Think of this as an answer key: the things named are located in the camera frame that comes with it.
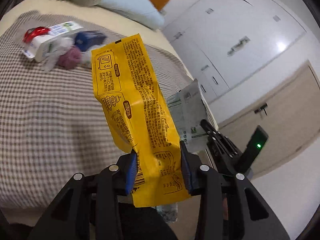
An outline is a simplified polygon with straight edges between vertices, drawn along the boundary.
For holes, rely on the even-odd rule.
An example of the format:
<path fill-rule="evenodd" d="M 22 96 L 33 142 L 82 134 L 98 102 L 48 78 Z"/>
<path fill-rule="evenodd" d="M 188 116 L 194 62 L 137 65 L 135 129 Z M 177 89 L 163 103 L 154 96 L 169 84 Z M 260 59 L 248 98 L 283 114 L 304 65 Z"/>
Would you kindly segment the green white snack bag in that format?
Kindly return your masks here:
<path fill-rule="evenodd" d="M 178 131 L 191 153 L 202 151 L 208 141 L 207 133 L 201 127 L 201 120 L 207 120 L 215 129 L 217 122 L 210 110 L 200 85 L 195 79 L 187 87 L 167 98 L 167 105 Z"/>

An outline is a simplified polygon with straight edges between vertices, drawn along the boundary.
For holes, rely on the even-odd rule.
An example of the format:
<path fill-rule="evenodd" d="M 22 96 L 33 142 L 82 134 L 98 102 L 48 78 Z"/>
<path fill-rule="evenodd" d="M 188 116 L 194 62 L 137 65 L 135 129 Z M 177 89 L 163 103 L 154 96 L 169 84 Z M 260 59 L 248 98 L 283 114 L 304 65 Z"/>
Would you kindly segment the white wardrobe cabinets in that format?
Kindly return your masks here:
<path fill-rule="evenodd" d="M 200 0 L 164 29 L 207 102 L 293 45 L 305 28 L 275 0 Z"/>

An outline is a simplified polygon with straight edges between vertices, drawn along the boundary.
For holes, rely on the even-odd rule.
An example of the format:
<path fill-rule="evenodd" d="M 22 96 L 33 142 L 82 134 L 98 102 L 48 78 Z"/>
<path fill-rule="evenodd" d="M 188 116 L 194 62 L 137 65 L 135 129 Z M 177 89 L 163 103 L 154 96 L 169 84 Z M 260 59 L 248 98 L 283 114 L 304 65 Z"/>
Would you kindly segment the yellow snack bag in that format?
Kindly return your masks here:
<path fill-rule="evenodd" d="M 126 192 L 137 207 L 189 198 L 181 171 L 180 137 L 140 35 L 92 51 L 95 98 L 115 145 L 137 154 L 137 174 Z"/>

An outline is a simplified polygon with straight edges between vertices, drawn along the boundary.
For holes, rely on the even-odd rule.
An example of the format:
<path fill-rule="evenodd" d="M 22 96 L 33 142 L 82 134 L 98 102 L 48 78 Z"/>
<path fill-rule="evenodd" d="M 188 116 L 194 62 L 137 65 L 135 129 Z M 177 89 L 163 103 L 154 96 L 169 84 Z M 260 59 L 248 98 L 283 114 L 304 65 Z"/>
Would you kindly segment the purple rolled towel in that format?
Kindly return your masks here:
<path fill-rule="evenodd" d="M 59 57 L 57 65 L 65 69 L 73 69 L 80 63 L 81 57 L 81 50 L 77 46 L 72 46 L 67 53 Z"/>

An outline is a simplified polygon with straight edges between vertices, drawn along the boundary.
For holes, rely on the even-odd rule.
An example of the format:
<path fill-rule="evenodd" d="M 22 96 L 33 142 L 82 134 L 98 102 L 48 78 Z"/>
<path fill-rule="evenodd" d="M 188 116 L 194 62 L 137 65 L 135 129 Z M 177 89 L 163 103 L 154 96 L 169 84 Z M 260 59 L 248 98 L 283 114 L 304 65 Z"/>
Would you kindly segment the dark blue small box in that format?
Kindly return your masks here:
<path fill-rule="evenodd" d="M 74 45 L 80 51 L 87 51 L 92 46 L 103 44 L 106 38 L 105 34 L 97 30 L 81 31 L 75 36 Z"/>

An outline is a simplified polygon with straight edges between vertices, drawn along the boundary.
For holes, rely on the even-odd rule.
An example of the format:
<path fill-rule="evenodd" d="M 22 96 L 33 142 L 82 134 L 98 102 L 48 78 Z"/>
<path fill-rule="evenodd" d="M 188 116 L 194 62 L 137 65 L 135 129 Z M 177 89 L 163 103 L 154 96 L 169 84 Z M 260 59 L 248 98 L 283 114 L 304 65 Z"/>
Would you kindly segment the light blue pillow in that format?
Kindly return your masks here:
<path fill-rule="evenodd" d="M 101 0 L 98 5 L 152 30 L 163 27 L 165 22 L 164 17 L 150 0 Z"/>

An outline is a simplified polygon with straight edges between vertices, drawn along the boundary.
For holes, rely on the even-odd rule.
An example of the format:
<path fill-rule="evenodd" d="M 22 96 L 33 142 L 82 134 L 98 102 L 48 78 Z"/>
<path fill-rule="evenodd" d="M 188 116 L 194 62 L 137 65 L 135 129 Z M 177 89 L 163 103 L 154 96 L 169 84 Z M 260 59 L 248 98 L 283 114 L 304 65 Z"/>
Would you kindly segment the cream mattress sheet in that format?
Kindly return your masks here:
<path fill-rule="evenodd" d="M 165 97 L 191 83 L 186 67 L 159 31 L 101 8 L 84 8 L 69 2 L 25 0 L 1 20 L 1 137 L 81 133 L 106 135 L 109 129 L 100 103 L 93 96 L 91 72 L 55 68 L 49 73 L 22 54 L 21 37 L 32 23 L 75 20 L 89 29 L 104 30 L 113 42 L 140 34 L 151 57 Z"/>

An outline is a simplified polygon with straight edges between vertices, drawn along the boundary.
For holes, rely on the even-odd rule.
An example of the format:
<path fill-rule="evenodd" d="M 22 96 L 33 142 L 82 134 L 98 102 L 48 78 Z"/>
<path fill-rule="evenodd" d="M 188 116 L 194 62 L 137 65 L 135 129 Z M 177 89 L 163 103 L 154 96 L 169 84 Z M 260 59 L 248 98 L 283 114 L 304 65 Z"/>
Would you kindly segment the checkered brown bed blanket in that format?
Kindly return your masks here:
<path fill-rule="evenodd" d="M 71 20 L 29 11 L 1 35 L 1 207 L 47 207 L 71 176 L 99 173 L 122 152 L 94 97 L 89 68 L 49 72 L 22 53 L 33 25 Z"/>

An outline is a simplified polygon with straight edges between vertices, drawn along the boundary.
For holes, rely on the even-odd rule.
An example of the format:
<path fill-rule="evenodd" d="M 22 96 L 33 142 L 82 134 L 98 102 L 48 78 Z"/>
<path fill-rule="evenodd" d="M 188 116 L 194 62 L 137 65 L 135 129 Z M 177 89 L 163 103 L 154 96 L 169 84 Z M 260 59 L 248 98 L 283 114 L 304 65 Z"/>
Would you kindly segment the white milk carton box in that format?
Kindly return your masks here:
<path fill-rule="evenodd" d="M 48 27 L 50 32 L 47 35 L 35 37 L 30 43 L 24 43 L 22 53 L 30 61 L 41 62 L 52 50 L 53 42 L 58 37 L 74 38 L 76 33 L 84 28 L 75 21 L 68 21 Z"/>

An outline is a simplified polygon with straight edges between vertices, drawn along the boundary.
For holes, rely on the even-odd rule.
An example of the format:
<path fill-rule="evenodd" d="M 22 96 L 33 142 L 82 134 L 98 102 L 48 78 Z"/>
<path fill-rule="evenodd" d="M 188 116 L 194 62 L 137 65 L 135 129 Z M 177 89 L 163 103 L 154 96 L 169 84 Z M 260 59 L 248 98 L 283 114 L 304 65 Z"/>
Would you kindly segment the white crumpled plastic bag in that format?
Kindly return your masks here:
<path fill-rule="evenodd" d="M 42 70 L 45 73 L 50 72 L 56 66 L 60 56 L 67 53 L 73 44 L 74 40 L 71 37 L 58 37 L 54 40 L 52 50 L 48 53 Z"/>

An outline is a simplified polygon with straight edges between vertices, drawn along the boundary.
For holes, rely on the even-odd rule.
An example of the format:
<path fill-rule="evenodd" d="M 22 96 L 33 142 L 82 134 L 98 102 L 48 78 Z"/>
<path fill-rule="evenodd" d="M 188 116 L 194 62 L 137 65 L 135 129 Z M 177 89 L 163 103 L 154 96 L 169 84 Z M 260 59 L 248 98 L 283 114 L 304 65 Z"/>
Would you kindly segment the beige room door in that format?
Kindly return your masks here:
<path fill-rule="evenodd" d="M 291 161 L 319 137 L 319 79 L 309 61 L 253 104 L 219 124 L 244 151 L 257 126 L 268 140 L 253 162 L 259 178 Z"/>

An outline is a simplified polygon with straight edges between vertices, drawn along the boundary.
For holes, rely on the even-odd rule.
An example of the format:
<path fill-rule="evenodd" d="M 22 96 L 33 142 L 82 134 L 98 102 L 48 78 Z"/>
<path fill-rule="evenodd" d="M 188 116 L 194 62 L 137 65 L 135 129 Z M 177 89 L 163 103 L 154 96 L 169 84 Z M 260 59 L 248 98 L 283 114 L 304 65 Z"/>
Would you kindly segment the red plastic wrapper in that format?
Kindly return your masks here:
<path fill-rule="evenodd" d="M 35 37 L 41 36 L 41 35 L 47 35 L 49 32 L 50 32 L 50 29 L 46 27 L 31 28 L 26 31 L 23 37 L 23 42 L 30 43 Z"/>

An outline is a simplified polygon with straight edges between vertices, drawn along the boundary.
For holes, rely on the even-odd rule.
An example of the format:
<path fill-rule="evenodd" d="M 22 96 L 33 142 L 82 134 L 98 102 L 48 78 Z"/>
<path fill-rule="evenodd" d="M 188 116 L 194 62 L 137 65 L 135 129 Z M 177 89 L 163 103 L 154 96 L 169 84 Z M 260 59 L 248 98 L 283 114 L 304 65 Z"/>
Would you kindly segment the clear plastic bottle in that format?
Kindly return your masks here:
<path fill-rule="evenodd" d="M 178 204 L 156 206 L 157 213 L 166 223 L 174 223 L 178 220 Z"/>

